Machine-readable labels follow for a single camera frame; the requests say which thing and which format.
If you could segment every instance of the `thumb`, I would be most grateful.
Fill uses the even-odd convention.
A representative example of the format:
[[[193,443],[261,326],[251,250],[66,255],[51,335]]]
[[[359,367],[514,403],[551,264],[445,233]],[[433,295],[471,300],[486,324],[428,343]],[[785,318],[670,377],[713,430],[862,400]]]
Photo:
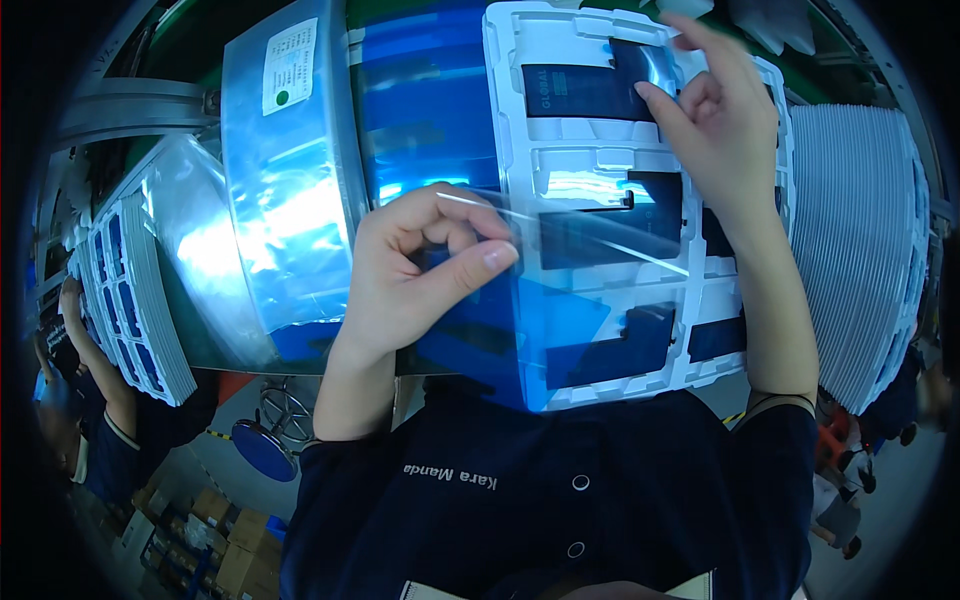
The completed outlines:
[[[503,240],[470,246],[417,277],[417,296],[439,319],[443,313],[516,262],[516,248]]]
[[[663,134],[675,151],[683,154],[697,144],[700,133],[696,126],[687,118],[680,105],[674,102],[665,91],[649,82],[636,82],[634,89],[637,95],[647,103],[650,114],[654,115],[657,125],[663,130]]]

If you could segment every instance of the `shirt collar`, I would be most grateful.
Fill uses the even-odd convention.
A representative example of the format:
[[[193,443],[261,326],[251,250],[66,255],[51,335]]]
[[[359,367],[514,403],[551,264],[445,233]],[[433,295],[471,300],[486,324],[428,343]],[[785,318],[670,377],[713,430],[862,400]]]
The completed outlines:
[[[77,452],[77,468],[70,481],[83,484],[86,481],[86,453],[89,450],[86,438],[80,436],[80,451]]]

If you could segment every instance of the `sleeve cuff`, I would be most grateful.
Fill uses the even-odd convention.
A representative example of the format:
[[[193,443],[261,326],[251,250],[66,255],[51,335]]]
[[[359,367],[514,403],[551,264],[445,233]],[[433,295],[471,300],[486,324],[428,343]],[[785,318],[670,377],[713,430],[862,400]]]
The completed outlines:
[[[805,397],[782,396],[778,394],[771,394],[769,396],[762,397],[748,404],[747,414],[744,415],[743,419],[741,419],[740,422],[736,424],[732,432],[736,433],[737,431],[739,431],[747,421],[759,415],[760,413],[764,411],[768,411],[771,408],[774,408],[776,406],[783,406],[783,405],[799,406],[800,408],[803,408],[804,410],[806,410],[806,412],[810,415],[812,419],[816,420],[816,417],[814,416],[814,412],[813,412],[813,402],[806,399]]]
[[[128,436],[126,433],[120,431],[120,427],[116,426],[116,423],[113,422],[113,419],[110,418],[110,415],[107,414],[107,411],[104,411],[104,420],[107,422],[107,425],[110,426],[110,429],[113,430],[113,433],[117,434],[117,437],[126,442],[129,447],[133,448],[134,450],[140,449],[140,444],[131,440],[130,436]]]

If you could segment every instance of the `label sticker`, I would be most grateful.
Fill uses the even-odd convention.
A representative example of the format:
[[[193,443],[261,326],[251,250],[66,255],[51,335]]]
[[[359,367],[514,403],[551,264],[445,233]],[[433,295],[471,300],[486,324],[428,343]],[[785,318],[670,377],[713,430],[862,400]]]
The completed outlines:
[[[270,38],[263,65],[263,116],[310,97],[316,46],[317,17]]]

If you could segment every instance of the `metal wheel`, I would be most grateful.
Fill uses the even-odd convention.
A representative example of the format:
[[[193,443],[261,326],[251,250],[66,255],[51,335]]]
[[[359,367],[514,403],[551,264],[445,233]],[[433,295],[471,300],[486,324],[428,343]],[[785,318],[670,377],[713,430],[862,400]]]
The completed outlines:
[[[260,390],[260,412],[271,430],[290,442],[303,444],[313,438],[313,418],[303,404],[282,388]]]

